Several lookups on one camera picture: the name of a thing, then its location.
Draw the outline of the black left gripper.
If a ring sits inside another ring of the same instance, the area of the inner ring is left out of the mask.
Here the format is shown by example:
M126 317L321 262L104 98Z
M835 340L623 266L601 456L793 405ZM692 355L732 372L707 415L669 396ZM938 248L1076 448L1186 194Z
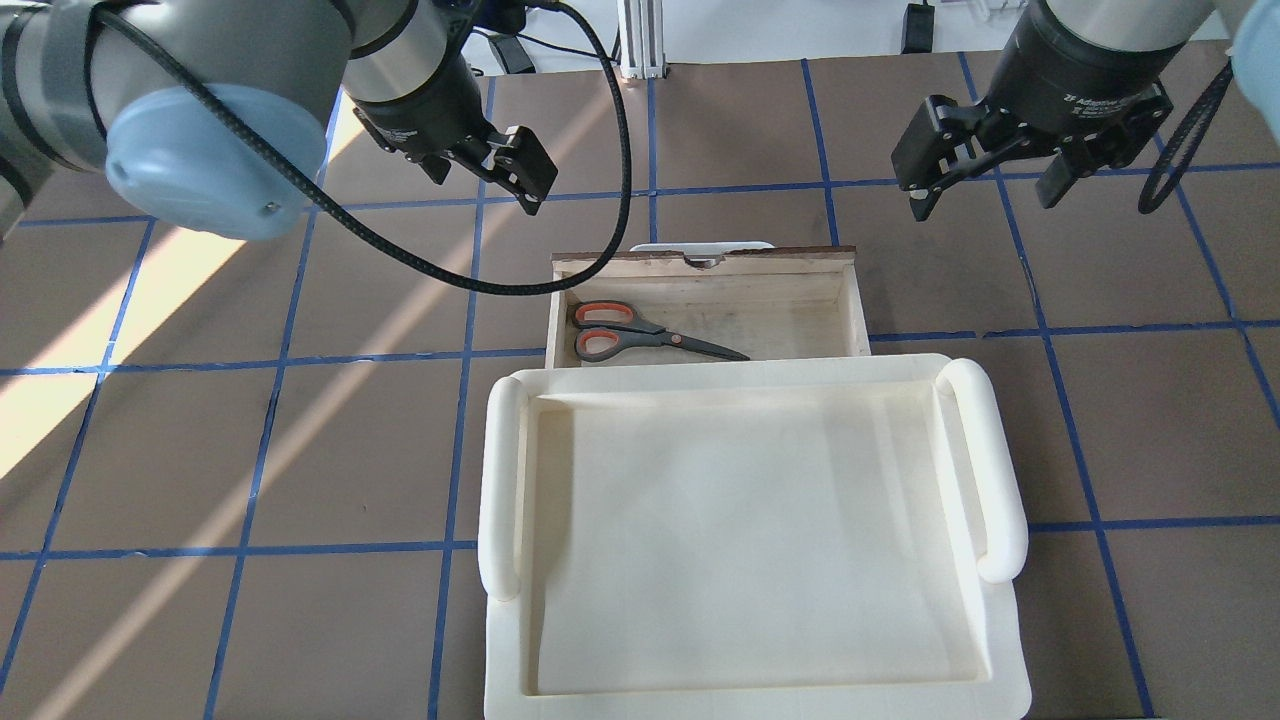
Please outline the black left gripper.
M443 184L453 165L507 191L524 213L535 217L549 196L558 168L536 133L526 126L495 128L468 63L454 55L425 79L394 70L384 77L349 70L346 92L353 114L375 145L401 154Z

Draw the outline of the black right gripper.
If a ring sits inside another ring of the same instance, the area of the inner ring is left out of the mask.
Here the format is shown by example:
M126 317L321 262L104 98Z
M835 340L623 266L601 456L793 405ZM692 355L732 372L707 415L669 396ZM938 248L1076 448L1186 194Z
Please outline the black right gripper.
M1158 13L1106 5L1028 5L1001 53L986 104L929 95L890 155L916 222L945 191L1004 161L1047 158L1043 209L1103 167L1126 167L1169 113L1158 76L1172 35Z

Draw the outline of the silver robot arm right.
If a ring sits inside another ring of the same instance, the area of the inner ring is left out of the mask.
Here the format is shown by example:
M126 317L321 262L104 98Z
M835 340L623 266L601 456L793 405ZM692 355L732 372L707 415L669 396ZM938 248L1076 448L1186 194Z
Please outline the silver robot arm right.
M895 146L914 218L927 220L945 191L1007 161L1048 160L1036 183L1042 208L1097 170L1129 167L1172 113L1160 76L1215 13L1231 53L1149 170L1140 213L1180 184L1231 85L1276 132L1275 1L1029 1L986 95L970 106L925 97Z

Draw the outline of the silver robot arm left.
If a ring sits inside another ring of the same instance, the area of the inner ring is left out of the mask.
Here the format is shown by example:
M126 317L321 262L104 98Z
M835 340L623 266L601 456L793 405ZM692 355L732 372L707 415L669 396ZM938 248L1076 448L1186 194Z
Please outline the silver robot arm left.
M172 225L273 240L306 197L251 141L315 181L338 94L387 152L454 167L538 213L558 170L529 128L486 119L462 47L522 29L500 1L5 1L3 231L60 169L99 173Z

